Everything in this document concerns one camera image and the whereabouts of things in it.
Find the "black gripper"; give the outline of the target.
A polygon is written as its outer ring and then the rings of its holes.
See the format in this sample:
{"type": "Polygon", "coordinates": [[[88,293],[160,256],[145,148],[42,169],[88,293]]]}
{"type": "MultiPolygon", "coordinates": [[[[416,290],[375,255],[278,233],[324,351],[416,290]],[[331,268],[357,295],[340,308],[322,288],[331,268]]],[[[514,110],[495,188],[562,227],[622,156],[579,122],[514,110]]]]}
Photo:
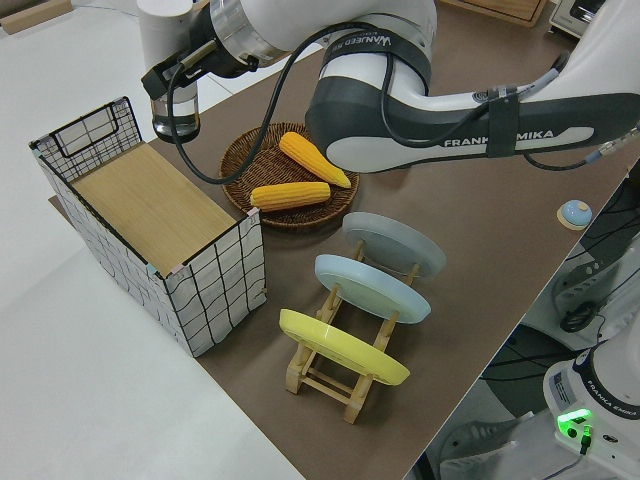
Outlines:
{"type": "Polygon", "coordinates": [[[236,78],[255,72],[259,60],[247,46],[253,30],[241,4],[209,4],[195,14],[189,30],[189,50],[174,54],[152,66],[141,78],[151,100],[158,100],[169,90],[171,78],[182,65],[186,75],[199,78],[213,73],[222,78],[236,78]]]}

